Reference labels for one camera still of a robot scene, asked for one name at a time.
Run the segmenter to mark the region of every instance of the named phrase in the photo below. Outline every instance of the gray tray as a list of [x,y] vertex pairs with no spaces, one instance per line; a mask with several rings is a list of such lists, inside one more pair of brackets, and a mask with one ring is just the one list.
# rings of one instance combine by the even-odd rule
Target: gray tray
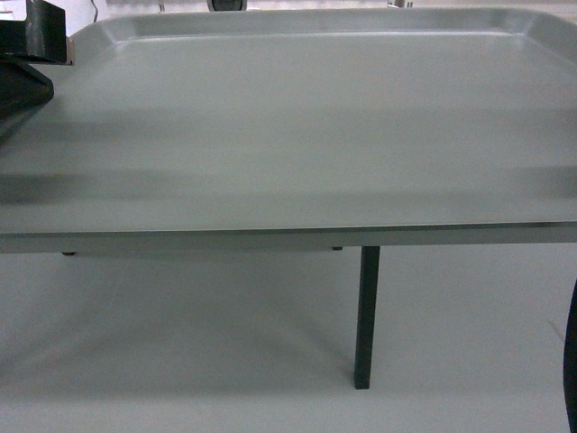
[[577,242],[577,27],[517,10],[97,23],[0,140],[0,251]]

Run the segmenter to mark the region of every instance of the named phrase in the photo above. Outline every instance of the metal bracket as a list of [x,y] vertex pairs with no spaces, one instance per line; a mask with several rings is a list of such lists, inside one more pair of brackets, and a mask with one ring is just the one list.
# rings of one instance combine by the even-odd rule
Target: metal bracket
[[248,0],[206,0],[211,12],[246,11]]
[[413,7],[413,2],[405,2],[405,0],[394,0],[387,3],[387,7],[401,9],[403,7]]

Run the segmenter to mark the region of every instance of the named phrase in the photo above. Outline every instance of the tray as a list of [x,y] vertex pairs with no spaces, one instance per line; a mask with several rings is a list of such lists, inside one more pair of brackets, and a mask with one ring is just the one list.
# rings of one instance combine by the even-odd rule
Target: tray
[[0,252],[577,242],[577,27],[508,9],[123,18],[0,134]]

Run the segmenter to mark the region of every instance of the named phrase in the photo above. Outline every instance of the tray rim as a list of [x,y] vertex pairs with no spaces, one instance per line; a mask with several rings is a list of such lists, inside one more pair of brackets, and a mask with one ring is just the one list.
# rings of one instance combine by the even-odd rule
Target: tray rim
[[511,34],[577,66],[577,43],[566,43],[577,41],[577,25],[548,13],[507,7],[144,14],[92,23],[71,38],[81,65],[115,45],[146,39],[363,32]]

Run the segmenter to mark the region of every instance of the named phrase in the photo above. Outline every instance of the dark metal table leg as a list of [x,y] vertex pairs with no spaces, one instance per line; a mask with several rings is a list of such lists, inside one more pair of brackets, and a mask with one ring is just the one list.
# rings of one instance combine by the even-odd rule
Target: dark metal table leg
[[354,356],[354,387],[357,390],[368,390],[371,385],[372,337],[375,328],[379,256],[379,246],[362,248],[357,346]]
[[563,357],[563,387],[571,433],[577,433],[577,284],[569,309],[565,352]]

